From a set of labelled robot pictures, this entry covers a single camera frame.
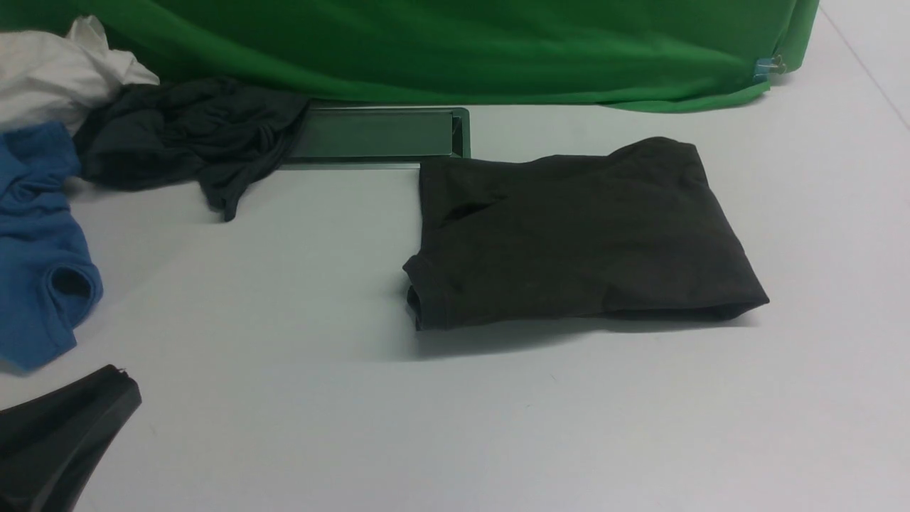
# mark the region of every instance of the folded black shirt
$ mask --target folded black shirt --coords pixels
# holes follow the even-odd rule
[[[418,329],[610,316],[732,319],[768,303],[695,146],[420,167],[404,270]]]
[[[82,178],[121,190],[197,179],[228,221],[249,184],[297,142],[307,105],[299,94],[223,77],[130,86],[92,111],[73,141]]]

